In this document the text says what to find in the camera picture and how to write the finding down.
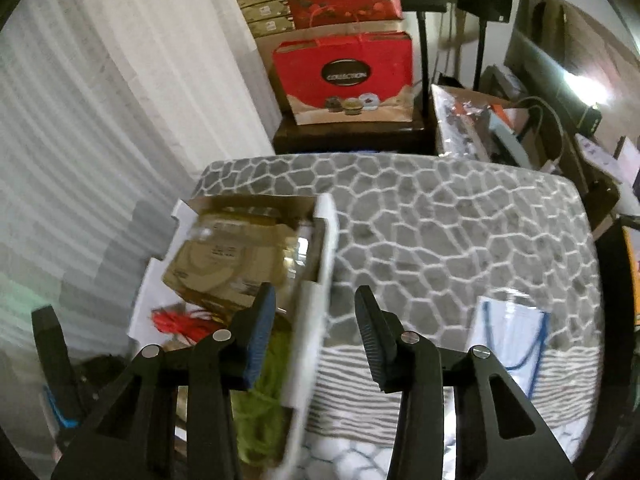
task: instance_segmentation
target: cable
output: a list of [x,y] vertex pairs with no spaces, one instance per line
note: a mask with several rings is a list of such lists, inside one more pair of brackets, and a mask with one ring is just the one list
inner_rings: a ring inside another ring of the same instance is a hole
[[[534,131],[534,135],[537,137],[540,134],[540,128],[542,127],[542,119],[544,118],[545,111],[542,109],[542,106],[539,106],[539,105],[531,105],[528,108],[529,111],[534,109],[538,111],[538,126],[536,126],[536,129]],[[528,128],[522,129],[522,131],[516,137],[518,139],[518,142],[522,142],[522,139],[524,138],[525,134],[528,131],[529,131]]]
[[453,34],[453,15],[456,10],[456,4],[452,3],[449,11],[449,35],[447,36],[447,55],[444,58],[444,72],[445,74],[449,73],[449,60],[451,59],[451,36]]
[[[491,318],[489,313],[488,301],[485,301],[482,304],[482,318],[484,320],[484,338],[486,339],[487,348],[492,352],[495,352],[494,335],[493,335],[494,333],[491,328]],[[517,370],[520,370],[525,364],[527,364],[527,362],[529,361],[529,359],[531,359],[536,349],[538,349],[538,355],[536,357],[536,363],[534,364],[531,384],[529,385],[529,391],[525,392],[529,400],[531,400],[531,397],[533,396],[533,390],[535,388],[536,380],[538,378],[538,372],[540,371],[542,354],[545,349],[547,323],[548,323],[548,313],[544,312],[542,317],[542,323],[540,324],[538,333],[536,334],[535,338],[533,339],[533,342],[531,343],[531,346],[529,347],[527,352],[524,354],[522,359],[520,359],[520,361],[513,366],[504,365],[504,369],[507,370],[508,372],[516,372]]]
[[[553,115],[554,120],[556,121],[556,126],[558,127],[558,134],[560,135],[560,154],[558,155],[558,158],[556,158],[556,160],[553,161],[553,166],[554,166],[554,169],[555,169],[555,168],[558,167],[558,163],[560,162],[560,159],[562,158],[562,154],[564,153],[564,128],[562,127],[562,123],[560,121],[560,117],[558,117],[558,114],[556,113],[556,111],[551,107],[551,105],[549,103],[547,103],[541,97],[538,97],[536,95],[530,95],[530,96],[527,96],[527,97],[523,97],[522,99],[520,99],[520,101],[518,101],[516,103],[516,107],[518,107],[524,101],[531,101],[531,100],[537,101],[540,104],[542,104],[543,106],[545,106],[546,109],[551,112],[551,114]],[[539,120],[539,124],[538,124],[538,132],[540,131],[540,126],[542,126],[542,116],[543,116],[543,114],[540,113],[540,120]]]
[[440,14],[440,26],[438,27],[438,39],[436,42],[436,59],[433,62],[433,74],[431,75],[431,84],[433,84],[436,81],[436,72],[438,71],[438,63],[440,62],[440,40],[442,39],[443,25],[444,25],[444,12]]

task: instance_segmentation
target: stacked gold boxes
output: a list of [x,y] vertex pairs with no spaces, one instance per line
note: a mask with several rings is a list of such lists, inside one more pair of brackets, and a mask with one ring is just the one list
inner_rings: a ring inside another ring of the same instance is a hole
[[254,38],[293,30],[287,0],[237,0]]

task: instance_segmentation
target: blue object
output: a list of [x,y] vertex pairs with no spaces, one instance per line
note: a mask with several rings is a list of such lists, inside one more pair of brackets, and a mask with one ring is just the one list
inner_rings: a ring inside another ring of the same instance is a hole
[[275,310],[276,293],[275,289],[270,285],[264,301],[260,306],[260,311],[246,346],[246,365],[242,378],[244,379],[247,389],[251,389],[260,376],[262,362],[264,361],[264,355],[266,354],[267,345],[271,336]]
[[[495,352],[494,334],[491,328],[491,320],[489,318],[489,302],[488,301],[485,301],[482,304],[482,316],[484,319],[484,336],[486,339],[487,348],[492,352]],[[528,399],[531,399],[531,397],[533,396],[533,390],[536,385],[536,379],[538,378],[538,371],[540,370],[540,363],[542,361],[542,351],[545,346],[545,340],[546,340],[546,326],[548,323],[548,316],[549,314],[547,312],[543,312],[542,323],[540,323],[538,334],[536,334],[536,337],[533,339],[531,346],[525,352],[522,359],[513,366],[504,367],[504,369],[507,370],[508,372],[514,372],[516,370],[520,370],[529,361],[529,359],[531,359],[534,352],[538,350],[538,356],[536,358],[536,364],[534,366],[531,384],[529,387],[529,391],[526,392]]]
[[80,423],[77,420],[65,418],[62,415],[62,413],[60,413],[60,410],[56,406],[56,399],[54,399],[53,394],[51,393],[51,390],[49,390],[48,386],[44,386],[44,393],[47,396],[47,400],[49,401],[49,406],[51,406],[51,411],[53,412],[53,415],[56,417],[58,424],[62,428],[67,428],[67,429],[77,428],[80,425]]

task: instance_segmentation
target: metal screw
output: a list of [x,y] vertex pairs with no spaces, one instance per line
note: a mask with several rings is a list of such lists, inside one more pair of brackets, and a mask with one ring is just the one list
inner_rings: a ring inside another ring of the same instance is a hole
[[480,359],[487,359],[491,355],[491,350],[482,345],[474,346],[472,351],[474,355]]
[[213,333],[213,339],[216,341],[228,341],[231,338],[231,332],[226,328],[221,328]]
[[160,353],[158,345],[147,345],[142,349],[142,357],[156,357]]
[[406,332],[402,332],[400,339],[407,343],[408,345],[415,345],[418,341],[420,341],[420,336],[415,333],[407,330]]

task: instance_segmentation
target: green yarn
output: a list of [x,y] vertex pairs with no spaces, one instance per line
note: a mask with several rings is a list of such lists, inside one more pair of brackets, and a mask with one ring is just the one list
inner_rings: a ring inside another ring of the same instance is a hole
[[248,392],[231,391],[231,407],[238,435],[238,455],[259,467],[276,465],[287,434],[287,410],[280,392],[287,373],[291,326],[276,316],[260,377]]

